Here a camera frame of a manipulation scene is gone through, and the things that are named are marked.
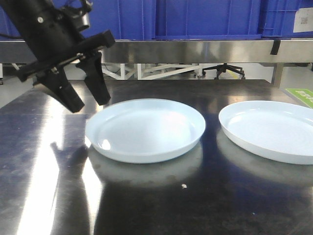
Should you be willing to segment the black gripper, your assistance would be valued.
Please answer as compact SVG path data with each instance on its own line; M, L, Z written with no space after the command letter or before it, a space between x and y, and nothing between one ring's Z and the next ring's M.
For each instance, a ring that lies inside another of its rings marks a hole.
M88 0L81 3L91 11ZM21 81L36 74L33 83L36 90L76 113L84 103L67 80L63 66L79 59L76 67L85 72L84 82L98 105L109 102L111 96L103 77L99 52L115 43L109 30L85 38L71 17L55 8L50 0L17 0L15 27L37 59L18 73Z

